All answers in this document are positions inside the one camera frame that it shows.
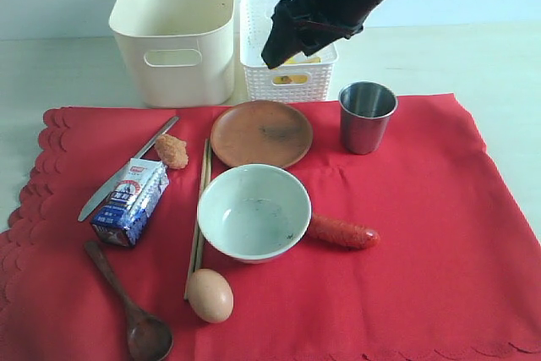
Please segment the yellow cheese wedge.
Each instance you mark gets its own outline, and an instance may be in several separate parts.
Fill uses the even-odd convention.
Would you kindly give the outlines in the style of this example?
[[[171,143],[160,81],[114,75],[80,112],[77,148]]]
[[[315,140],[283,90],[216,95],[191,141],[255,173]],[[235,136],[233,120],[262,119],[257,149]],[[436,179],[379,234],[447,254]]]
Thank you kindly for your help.
[[[320,57],[290,57],[286,60],[285,64],[304,64],[304,63],[319,63],[321,61]],[[303,84],[308,81],[307,74],[288,74],[292,79],[291,84]]]

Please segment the red sausage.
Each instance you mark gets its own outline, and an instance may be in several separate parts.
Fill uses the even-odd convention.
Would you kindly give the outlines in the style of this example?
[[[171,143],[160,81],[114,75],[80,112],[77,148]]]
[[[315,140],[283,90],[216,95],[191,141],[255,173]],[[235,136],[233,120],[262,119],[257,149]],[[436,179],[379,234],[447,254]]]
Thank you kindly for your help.
[[[380,235],[370,227],[318,214],[312,215],[307,234],[350,249],[369,249],[380,242]]]

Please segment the yellow lemon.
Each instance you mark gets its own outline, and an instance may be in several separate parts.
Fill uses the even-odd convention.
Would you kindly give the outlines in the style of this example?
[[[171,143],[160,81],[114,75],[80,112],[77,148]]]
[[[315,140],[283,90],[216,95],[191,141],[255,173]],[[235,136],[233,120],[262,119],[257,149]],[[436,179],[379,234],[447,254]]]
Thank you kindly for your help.
[[[288,85],[288,84],[291,84],[292,83],[292,79],[287,76],[287,75],[283,75],[283,76],[276,76],[272,82],[275,84],[275,85]]]

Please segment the white perforated plastic basket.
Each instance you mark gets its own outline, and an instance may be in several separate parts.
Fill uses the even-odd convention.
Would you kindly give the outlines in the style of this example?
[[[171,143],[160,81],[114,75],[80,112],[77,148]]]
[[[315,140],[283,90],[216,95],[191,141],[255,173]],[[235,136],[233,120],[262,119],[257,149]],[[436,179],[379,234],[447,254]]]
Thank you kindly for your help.
[[[250,100],[280,102],[323,101],[338,59],[334,45],[307,57],[302,52],[278,68],[266,67],[261,52],[270,32],[278,0],[240,0],[239,59]]]

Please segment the stainless steel cup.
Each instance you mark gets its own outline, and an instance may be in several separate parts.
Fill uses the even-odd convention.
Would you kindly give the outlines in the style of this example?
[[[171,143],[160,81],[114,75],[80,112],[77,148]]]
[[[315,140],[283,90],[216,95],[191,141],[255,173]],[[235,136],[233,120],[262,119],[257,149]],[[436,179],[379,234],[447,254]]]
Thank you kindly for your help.
[[[343,87],[338,101],[342,145],[357,155],[376,151],[398,107],[396,95],[381,84],[361,81]]]

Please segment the brown round plate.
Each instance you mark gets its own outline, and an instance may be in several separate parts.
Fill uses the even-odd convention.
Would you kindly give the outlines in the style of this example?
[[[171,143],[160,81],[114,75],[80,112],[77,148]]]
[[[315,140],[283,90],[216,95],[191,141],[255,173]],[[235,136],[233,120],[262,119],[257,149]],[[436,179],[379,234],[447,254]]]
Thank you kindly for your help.
[[[287,168],[308,153],[313,129],[295,107],[278,101],[247,101],[228,108],[212,125],[210,145],[225,165],[263,163]]]

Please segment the cream plastic storage bin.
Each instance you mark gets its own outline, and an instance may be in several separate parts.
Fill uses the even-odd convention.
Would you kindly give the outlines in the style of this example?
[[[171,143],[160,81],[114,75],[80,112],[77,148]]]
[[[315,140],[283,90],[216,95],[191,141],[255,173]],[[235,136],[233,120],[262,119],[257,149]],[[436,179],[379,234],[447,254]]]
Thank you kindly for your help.
[[[234,87],[235,0],[116,0],[109,26],[144,103],[221,104]]]

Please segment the fried chicken nugget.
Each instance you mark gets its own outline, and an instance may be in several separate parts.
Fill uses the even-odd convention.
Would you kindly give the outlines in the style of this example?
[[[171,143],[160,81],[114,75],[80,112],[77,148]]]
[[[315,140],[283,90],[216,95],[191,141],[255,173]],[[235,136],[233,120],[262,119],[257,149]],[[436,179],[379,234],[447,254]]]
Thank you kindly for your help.
[[[161,134],[155,142],[155,150],[161,161],[172,169],[183,169],[189,163],[187,143],[170,134]]]

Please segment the pale green bowl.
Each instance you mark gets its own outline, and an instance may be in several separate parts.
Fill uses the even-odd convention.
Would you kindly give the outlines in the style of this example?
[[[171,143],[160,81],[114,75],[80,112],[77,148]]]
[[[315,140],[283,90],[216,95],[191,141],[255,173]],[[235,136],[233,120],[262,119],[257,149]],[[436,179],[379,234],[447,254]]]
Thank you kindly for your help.
[[[247,164],[218,175],[197,207],[199,229],[222,254],[248,264],[273,260],[306,233],[312,204],[304,185],[290,172]]]

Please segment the red scalloped tablecloth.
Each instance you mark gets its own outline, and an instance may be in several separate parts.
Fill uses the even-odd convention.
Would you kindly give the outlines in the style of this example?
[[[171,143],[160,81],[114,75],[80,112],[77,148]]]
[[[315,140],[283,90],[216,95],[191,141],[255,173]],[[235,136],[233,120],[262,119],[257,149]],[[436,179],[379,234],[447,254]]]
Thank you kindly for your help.
[[[106,247],[133,299],[174,332],[172,360],[537,360],[540,246],[453,95],[403,96],[380,148],[347,153],[335,102],[301,103],[314,141],[292,168],[315,212],[371,227],[352,250],[304,238],[248,265],[211,246],[234,310],[200,320],[183,300],[204,142],[220,107],[178,109],[189,165],[132,249]],[[64,107],[45,113],[41,154],[1,236],[4,360],[125,360],[117,295],[85,252],[77,217],[170,110]]]

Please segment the left wooden chopstick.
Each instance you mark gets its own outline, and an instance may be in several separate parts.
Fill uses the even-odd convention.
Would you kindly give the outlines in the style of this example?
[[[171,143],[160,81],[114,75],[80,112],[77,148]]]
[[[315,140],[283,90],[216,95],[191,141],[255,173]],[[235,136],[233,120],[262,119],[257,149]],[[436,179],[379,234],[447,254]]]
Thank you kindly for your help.
[[[201,172],[200,172],[200,180],[199,180],[199,194],[198,198],[201,197],[202,193],[205,190],[206,184],[207,184],[207,171],[209,166],[209,158],[210,158],[210,141],[208,139],[205,140],[205,146],[204,146],[204,152],[203,152],[203,158],[201,163]],[[201,240],[200,237],[200,231],[199,231],[199,223],[198,220],[195,220],[194,222],[194,233],[193,233],[193,239],[192,239],[192,246],[191,246],[191,252],[190,252],[190,260],[189,260],[189,268],[187,271],[187,277],[185,282],[185,288],[184,288],[184,295],[183,298],[187,299],[188,297],[188,285],[189,280],[192,274],[196,271],[199,263],[199,241]]]

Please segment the blue white milk carton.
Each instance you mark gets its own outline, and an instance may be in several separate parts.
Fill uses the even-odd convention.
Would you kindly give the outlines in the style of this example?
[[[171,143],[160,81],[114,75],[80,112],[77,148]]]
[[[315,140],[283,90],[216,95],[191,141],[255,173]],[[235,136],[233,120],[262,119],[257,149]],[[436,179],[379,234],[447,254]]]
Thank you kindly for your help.
[[[135,246],[168,184],[167,165],[162,161],[131,159],[91,219],[98,238],[117,246]]]

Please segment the brown egg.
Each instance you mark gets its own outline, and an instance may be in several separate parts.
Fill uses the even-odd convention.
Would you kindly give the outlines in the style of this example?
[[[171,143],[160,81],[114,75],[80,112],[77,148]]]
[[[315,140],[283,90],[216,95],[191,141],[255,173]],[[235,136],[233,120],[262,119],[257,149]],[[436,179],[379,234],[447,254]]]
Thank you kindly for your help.
[[[221,274],[211,269],[198,269],[192,274],[186,296],[192,310],[208,323],[221,323],[232,314],[232,289]]]

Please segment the dark wooden spoon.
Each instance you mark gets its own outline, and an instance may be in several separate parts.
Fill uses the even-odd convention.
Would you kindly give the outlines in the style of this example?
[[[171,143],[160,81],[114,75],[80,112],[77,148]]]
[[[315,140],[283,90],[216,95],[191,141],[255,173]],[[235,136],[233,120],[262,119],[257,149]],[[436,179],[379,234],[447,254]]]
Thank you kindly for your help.
[[[96,241],[85,242],[84,248],[123,303],[126,316],[127,346],[131,359],[164,360],[173,345],[173,335],[169,326],[153,314],[140,308],[131,299]]]

